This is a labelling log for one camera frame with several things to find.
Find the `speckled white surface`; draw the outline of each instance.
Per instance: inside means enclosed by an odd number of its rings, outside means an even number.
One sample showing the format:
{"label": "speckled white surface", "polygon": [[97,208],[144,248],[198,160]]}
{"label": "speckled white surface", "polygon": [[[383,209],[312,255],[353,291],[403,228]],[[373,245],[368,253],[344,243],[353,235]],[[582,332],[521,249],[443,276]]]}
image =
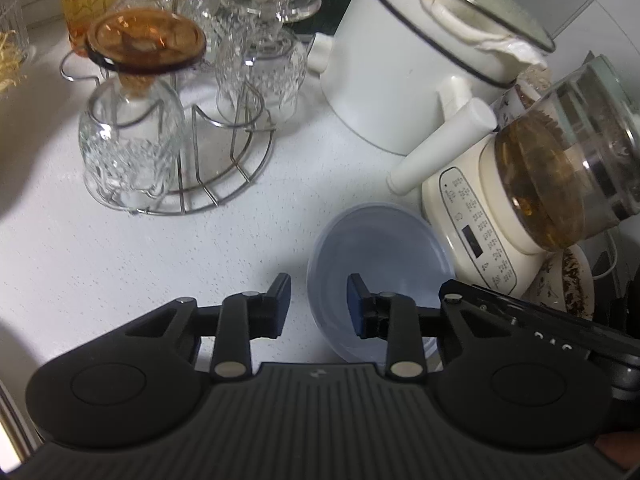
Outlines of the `speckled white surface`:
{"label": "speckled white surface", "polygon": [[265,290],[278,272],[292,277],[289,315],[279,340],[252,342],[254,365],[337,360],[306,301],[307,259],[345,208],[392,201],[418,210],[415,191],[398,198],[386,187],[399,157],[349,131],[310,76],[247,192],[187,218],[115,212],[82,183],[78,113],[92,84],[58,75],[62,23],[31,37],[38,54],[28,77],[0,102],[0,377],[18,404],[44,361],[172,298],[218,304]]}

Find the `black device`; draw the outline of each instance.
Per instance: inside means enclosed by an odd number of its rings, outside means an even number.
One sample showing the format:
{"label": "black device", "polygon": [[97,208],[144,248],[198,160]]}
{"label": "black device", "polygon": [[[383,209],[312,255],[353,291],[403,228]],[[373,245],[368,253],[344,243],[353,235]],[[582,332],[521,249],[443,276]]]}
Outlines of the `black device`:
{"label": "black device", "polygon": [[[265,363],[290,300],[280,274],[222,306],[180,298],[41,367],[27,406],[46,443],[16,480],[619,479],[592,445],[640,395],[618,332],[451,280],[441,308],[346,281],[386,365]],[[193,365],[215,335],[208,372]],[[428,373],[422,337],[444,364]],[[630,473],[626,478],[635,478]]]}

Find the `digital display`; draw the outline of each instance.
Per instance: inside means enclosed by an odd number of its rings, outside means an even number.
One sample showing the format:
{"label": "digital display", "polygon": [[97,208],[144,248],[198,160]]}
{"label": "digital display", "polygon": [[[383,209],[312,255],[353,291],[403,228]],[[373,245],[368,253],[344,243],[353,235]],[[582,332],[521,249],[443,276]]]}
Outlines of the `digital display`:
{"label": "digital display", "polygon": [[466,241],[469,242],[469,246],[476,255],[476,258],[479,258],[482,254],[482,247],[480,247],[478,239],[476,238],[474,232],[471,230],[471,227],[469,227],[468,225],[464,226],[462,228],[462,234],[465,235]]}

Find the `blue plastic bowl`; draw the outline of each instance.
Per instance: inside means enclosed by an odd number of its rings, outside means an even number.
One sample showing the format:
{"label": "blue plastic bowl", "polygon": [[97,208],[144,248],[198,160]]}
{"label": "blue plastic bowl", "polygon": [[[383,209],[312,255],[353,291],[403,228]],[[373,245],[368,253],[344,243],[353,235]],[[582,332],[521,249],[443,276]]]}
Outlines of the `blue plastic bowl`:
{"label": "blue plastic bowl", "polygon": [[[356,336],[347,308],[347,277],[357,272],[371,292],[391,291],[418,306],[439,308],[440,285],[453,265],[427,222],[390,203],[366,203],[334,218],[322,231],[306,270],[306,293],[316,325],[347,362],[386,360],[386,341]],[[436,350],[424,338],[427,357]]]}

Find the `white cable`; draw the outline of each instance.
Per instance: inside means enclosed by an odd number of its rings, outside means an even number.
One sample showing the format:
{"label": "white cable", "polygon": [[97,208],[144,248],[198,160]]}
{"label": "white cable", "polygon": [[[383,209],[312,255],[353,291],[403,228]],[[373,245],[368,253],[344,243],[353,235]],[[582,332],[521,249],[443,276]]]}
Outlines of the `white cable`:
{"label": "white cable", "polygon": [[602,274],[598,274],[597,276],[594,276],[593,277],[594,280],[600,280],[602,278],[606,278],[613,272],[613,269],[615,269],[616,265],[618,264],[618,247],[616,246],[616,241],[613,239],[613,236],[611,236],[611,233],[609,231],[606,231],[605,234],[607,235],[607,239],[610,242],[610,249],[613,251],[613,262],[611,263],[609,270],[606,270]]}

